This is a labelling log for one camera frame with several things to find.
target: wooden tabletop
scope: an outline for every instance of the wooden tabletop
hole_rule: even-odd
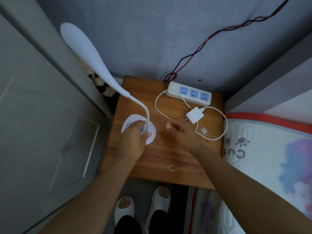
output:
[[[164,83],[126,75],[123,88],[147,106],[150,111],[150,121],[156,127],[157,132],[154,141],[146,146],[142,157],[136,163],[130,176],[214,189],[199,162],[182,149],[166,131],[165,125],[169,120],[155,110],[154,103],[156,97],[166,89]],[[189,103],[189,105],[192,108],[197,106],[192,103]],[[213,93],[210,106],[216,107],[223,112],[222,95]],[[182,100],[171,98],[166,94],[159,97],[157,109],[170,118],[184,117],[189,111],[189,108]],[[128,98],[120,96],[104,152],[101,171],[104,171],[115,161],[118,153],[121,127],[131,114],[139,114],[146,118],[146,113],[141,106]],[[202,134],[201,129],[205,127],[208,131],[205,134],[206,137],[219,137],[223,131],[222,115],[214,109],[206,109],[204,115],[199,121],[197,131]],[[222,156],[222,139],[209,141],[200,136],[198,136],[198,139],[202,139],[206,146],[212,149],[218,156]],[[173,172],[169,170],[169,166],[172,164],[175,166]]]

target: black pants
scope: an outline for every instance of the black pants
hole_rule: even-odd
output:
[[[142,234],[140,224],[131,216],[123,216],[117,223],[114,234]],[[149,234],[169,234],[168,216],[163,210],[156,210],[152,216]]]

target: lamp base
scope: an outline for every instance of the lamp base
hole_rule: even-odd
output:
[[[124,132],[124,130],[129,126],[131,125],[131,123],[135,122],[135,121],[139,121],[139,120],[142,120],[142,121],[146,121],[147,119],[141,115],[138,115],[138,114],[132,114],[130,115],[125,121],[124,121],[124,124],[122,125],[122,128],[121,128],[121,133]],[[155,139],[155,136],[156,136],[156,128],[155,126],[153,125],[153,123],[151,123],[150,121],[148,122],[149,123],[149,126],[148,126],[148,132],[150,132],[152,135],[150,137],[148,137],[148,139],[146,140],[146,145],[147,144],[150,144],[151,142],[153,142],[153,140]],[[144,133],[145,131],[145,126],[144,125],[141,129],[141,134]]]

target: red mattress edge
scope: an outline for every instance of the red mattress edge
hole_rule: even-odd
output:
[[[312,125],[303,124],[299,122],[288,121],[282,118],[273,117],[266,114],[259,113],[228,113],[225,114],[227,119],[244,119],[252,121],[262,121],[271,123],[278,126],[283,126],[286,128],[294,129],[304,133],[312,134]]]

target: bed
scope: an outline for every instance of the bed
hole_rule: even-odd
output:
[[[312,219],[312,126],[228,114],[223,159]],[[197,189],[189,233],[245,233],[215,190]]]

